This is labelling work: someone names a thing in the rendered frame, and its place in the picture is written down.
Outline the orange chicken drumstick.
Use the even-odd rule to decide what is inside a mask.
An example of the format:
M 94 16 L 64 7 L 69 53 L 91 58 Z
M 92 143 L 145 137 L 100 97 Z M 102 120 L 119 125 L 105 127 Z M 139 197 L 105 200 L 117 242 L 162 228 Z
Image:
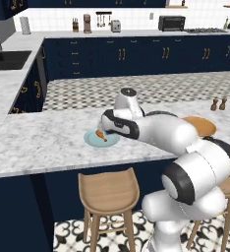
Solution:
M 102 133 L 100 130 L 96 130 L 96 131 L 95 131 L 95 135 L 96 135 L 98 138 L 102 139 L 104 142 L 107 142 L 107 139 L 104 137 L 103 133 Z

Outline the brown wooden bowl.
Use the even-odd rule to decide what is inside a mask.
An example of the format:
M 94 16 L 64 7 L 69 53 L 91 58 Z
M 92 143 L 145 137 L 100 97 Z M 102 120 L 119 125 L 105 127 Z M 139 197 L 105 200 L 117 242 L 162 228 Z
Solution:
M 200 137 L 209 137 L 216 132 L 216 126 L 209 120 L 197 117 L 187 116 L 184 120 L 191 123 L 196 129 Z

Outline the light blue plate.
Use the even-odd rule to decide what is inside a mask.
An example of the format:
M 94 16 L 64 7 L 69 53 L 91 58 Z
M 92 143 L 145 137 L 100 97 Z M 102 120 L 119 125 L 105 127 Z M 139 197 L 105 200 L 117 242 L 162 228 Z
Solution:
M 117 134 L 107 134 L 103 132 L 103 137 L 105 138 L 105 140 L 103 140 L 96 135 L 95 131 L 96 128 L 89 129 L 84 135 L 85 142 L 92 147 L 109 148 L 120 141 L 120 136 Z

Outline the navy lower cupboards long run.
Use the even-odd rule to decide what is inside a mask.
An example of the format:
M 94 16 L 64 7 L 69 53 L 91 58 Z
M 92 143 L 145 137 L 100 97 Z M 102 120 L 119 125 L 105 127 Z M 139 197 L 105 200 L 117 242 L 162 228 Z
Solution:
M 48 79 L 230 71 L 230 34 L 47 38 Z

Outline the navy lower cupboards by sink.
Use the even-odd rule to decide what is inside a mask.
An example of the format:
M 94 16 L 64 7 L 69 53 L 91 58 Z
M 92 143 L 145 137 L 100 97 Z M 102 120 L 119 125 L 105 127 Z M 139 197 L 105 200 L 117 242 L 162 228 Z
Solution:
M 44 47 L 41 46 L 9 113 L 41 112 L 46 98 L 46 92 L 47 76 L 45 71 L 45 50 Z

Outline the silver toaster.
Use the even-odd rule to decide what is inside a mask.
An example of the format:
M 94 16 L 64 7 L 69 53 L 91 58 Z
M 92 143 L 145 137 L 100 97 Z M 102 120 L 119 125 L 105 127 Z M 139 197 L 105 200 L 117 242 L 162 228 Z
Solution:
M 121 22 L 119 20 L 111 21 L 111 31 L 112 32 L 120 32 L 121 31 Z

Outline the brown coffee machine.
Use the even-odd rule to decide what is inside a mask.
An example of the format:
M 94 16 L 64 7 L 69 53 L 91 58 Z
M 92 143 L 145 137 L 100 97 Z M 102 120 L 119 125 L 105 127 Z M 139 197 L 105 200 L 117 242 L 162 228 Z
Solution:
M 92 33 L 89 14 L 84 14 L 84 33 Z

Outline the black sink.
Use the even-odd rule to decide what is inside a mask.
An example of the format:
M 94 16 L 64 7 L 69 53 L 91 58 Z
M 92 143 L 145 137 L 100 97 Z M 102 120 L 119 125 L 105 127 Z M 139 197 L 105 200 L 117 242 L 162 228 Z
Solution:
M 0 71 L 21 70 L 29 55 L 30 51 L 0 51 Z

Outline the navy island counter base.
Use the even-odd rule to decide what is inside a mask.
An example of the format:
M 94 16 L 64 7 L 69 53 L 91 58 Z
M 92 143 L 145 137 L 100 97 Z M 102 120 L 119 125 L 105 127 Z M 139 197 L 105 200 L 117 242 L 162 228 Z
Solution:
M 34 159 L 0 161 L 0 252 L 52 252 L 54 223 L 84 216 L 78 175 L 131 167 L 144 196 L 163 188 L 160 176 L 172 157 L 123 160 L 74 160 L 59 164 Z

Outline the navy upper cupboards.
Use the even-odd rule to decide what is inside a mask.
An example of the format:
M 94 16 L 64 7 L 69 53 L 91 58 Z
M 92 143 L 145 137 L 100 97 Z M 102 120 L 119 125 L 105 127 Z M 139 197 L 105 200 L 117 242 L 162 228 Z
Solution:
M 166 0 L 0 0 L 0 21 L 27 8 L 164 8 Z

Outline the black toaster oven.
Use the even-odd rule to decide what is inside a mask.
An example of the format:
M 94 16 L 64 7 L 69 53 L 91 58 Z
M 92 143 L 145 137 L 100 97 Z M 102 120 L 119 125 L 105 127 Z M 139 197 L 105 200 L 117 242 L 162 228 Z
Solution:
M 185 21 L 184 16 L 160 16 L 158 29 L 162 32 L 181 32 L 184 29 Z

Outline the white paper towel roll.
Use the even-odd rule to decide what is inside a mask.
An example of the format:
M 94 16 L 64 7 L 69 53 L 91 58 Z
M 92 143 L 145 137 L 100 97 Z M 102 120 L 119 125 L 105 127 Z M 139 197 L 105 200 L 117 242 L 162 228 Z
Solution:
M 28 17 L 20 17 L 21 28 L 23 34 L 31 34 L 29 27 L 29 18 Z

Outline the black hob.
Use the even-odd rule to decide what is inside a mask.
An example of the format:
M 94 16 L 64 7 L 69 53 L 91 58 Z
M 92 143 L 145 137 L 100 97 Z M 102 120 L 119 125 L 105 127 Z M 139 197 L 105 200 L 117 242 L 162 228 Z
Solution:
M 184 29 L 184 32 L 188 33 L 216 33 L 216 32 L 228 32 L 227 30 L 218 28 L 195 28 L 195 29 Z

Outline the rail with hanging tools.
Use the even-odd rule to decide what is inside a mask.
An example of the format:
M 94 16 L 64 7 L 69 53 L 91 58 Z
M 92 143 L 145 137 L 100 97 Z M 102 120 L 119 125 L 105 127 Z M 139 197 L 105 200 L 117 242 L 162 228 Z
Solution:
M 111 11 L 96 12 L 95 15 L 97 17 L 96 25 L 99 28 L 105 28 L 111 25 Z

